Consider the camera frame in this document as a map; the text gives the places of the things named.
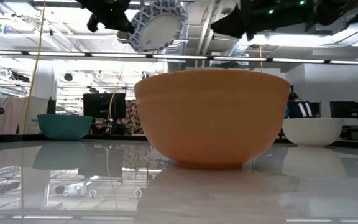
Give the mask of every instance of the table surface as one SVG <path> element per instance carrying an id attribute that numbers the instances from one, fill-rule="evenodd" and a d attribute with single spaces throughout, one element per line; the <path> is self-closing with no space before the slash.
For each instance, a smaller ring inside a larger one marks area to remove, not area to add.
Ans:
<path id="1" fill-rule="evenodd" d="M 211 171 L 147 141 L 0 143 L 0 223 L 358 223 L 358 149 L 276 144 Z"/>

